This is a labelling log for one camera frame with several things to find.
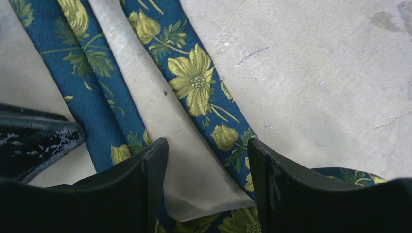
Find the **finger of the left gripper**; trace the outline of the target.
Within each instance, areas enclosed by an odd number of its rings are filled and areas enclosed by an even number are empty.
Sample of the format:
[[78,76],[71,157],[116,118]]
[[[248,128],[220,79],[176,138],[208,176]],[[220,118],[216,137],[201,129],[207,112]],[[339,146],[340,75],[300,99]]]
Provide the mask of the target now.
[[63,115],[0,105],[0,176],[28,183],[86,140]]

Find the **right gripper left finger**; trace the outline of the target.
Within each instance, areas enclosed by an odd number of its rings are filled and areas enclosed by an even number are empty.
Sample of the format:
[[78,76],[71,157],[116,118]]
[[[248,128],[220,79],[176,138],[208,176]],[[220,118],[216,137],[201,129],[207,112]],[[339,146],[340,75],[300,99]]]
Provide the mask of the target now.
[[41,188],[0,181],[3,233],[153,233],[163,196],[169,144],[159,138],[138,155],[72,185]]

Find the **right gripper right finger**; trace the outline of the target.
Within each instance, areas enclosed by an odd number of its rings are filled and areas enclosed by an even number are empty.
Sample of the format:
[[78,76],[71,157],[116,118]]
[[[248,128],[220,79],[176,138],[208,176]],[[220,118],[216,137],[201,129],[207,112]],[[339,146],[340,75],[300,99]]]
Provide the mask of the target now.
[[412,180],[370,187],[339,181],[248,142],[257,211],[264,233],[409,233]]

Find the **blue floral tie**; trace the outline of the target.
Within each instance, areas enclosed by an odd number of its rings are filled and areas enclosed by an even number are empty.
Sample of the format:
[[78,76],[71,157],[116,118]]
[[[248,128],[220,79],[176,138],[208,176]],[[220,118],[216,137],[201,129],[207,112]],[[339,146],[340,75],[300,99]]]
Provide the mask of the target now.
[[[137,155],[151,140],[86,0],[13,0],[16,16],[85,128],[98,174]],[[179,1],[121,0],[139,41],[188,116],[247,195],[254,197],[248,141],[255,134],[219,80]]]

